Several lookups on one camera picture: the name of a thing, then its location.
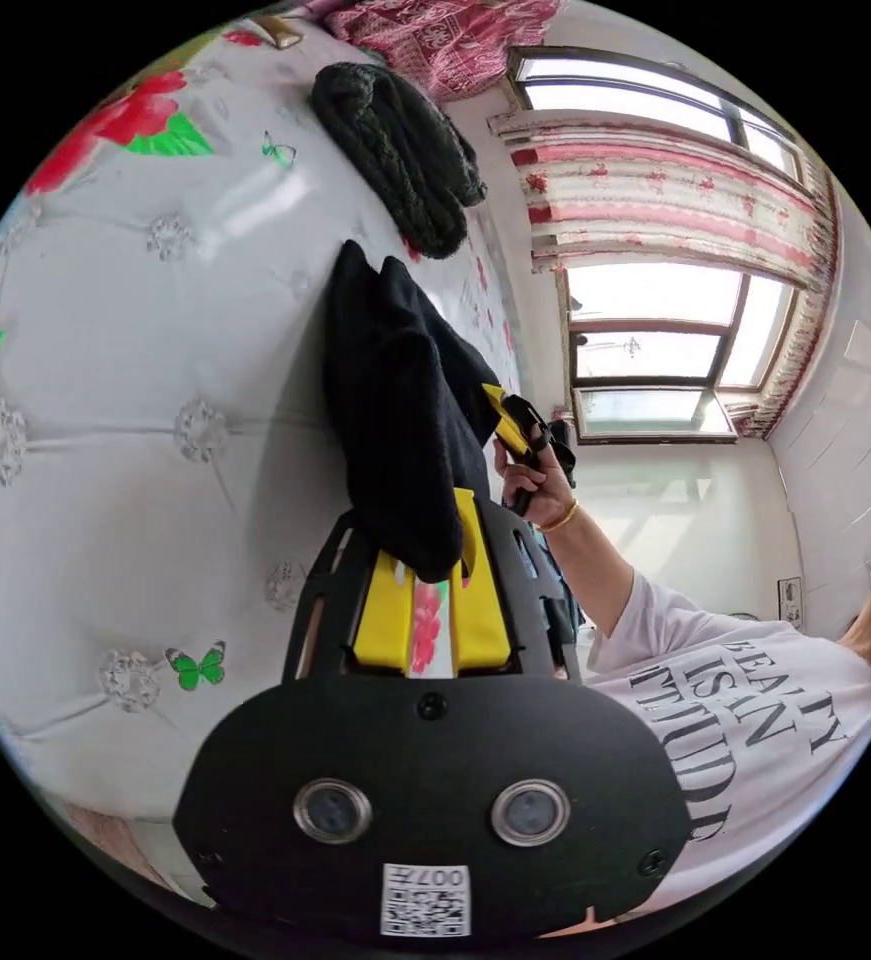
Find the green butterfly print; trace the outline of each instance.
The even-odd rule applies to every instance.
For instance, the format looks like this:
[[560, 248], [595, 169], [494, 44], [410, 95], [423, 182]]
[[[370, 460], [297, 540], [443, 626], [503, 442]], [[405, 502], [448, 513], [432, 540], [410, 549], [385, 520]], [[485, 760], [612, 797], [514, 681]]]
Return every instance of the green butterfly print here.
[[290, 147], [287, 143], [275, 143], [271, 135], [265, 131], [265, 141], [262, 144], [262, 156], [271, 157], [280, 167], [291, 170], [295, 165], [295, 157], [298, 151]]
[[169, 649], [165, 651], [165, 659], [171, 668], [178, 674], [178, 685], [183, 690], [194, 690], [201, 679], [211, 684], [219, 684], [225, 679], [225, 641], [217, 640], [212, 644], [208, 653], [198, 663], [187, 653], [181, 650]]

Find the camera lens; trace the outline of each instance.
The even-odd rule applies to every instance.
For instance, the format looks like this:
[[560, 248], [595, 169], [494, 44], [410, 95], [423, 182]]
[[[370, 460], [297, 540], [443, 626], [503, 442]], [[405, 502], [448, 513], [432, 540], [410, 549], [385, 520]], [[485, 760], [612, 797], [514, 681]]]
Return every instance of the camera lens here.
[[515, 847], [537, 847], [554, 840], [568, 824], [564, 791], [547, 780], [522, 780], [503, 790], [492, 806], [492, 827]]
[[371, 804], [357, 787], [341, 780], [315, 780], [295, 798], [295, 822], [319, 843], [357, 840], [371, 822]]

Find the woman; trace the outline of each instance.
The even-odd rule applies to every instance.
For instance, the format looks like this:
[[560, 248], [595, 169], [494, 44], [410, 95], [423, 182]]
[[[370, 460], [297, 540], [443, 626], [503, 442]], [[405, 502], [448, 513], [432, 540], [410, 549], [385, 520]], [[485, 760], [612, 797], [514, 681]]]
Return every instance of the woman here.
[[[582, 610], [605, 636], [586, 683], [640, 716], [692, 817], [682, 854], [639, 913], [737, 873], [810, 820], [871, 739], [871, 592], [838, 643], [784, 622], [707, 613], [650, 583], [572, 495], [550, 447], [534, 471], [496, 441], [503, 498], [531, 493]], [[599, 919], [590, 918], [590, 925]]]

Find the picture on wall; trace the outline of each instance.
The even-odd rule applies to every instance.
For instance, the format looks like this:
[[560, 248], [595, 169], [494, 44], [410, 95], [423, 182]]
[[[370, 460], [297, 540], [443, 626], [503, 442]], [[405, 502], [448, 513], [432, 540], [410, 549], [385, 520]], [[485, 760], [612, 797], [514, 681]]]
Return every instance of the picture on wall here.
[[802, 578], [778, 581], [778, 619], [787, 620], [796, 630], [802, 629]]

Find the black cloth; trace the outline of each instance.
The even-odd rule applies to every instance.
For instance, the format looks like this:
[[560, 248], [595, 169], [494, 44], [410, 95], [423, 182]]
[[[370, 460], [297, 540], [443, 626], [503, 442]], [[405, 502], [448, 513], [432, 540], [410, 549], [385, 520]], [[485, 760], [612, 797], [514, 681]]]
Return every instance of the black cloth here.
[[324, 389], [365, 532], [430, 583], [462, 554], [453, 489], [491, 496], [484, 447], [498, 378], [439, 316], [404, 264], [380, 273], [346, 242], [328, 291]]
[[333, 63], [312, 108], [419, 252], [450, 257], [468, 232], [464, 207], [485, 199], [475, 151], [417, 87], [387, 67]]

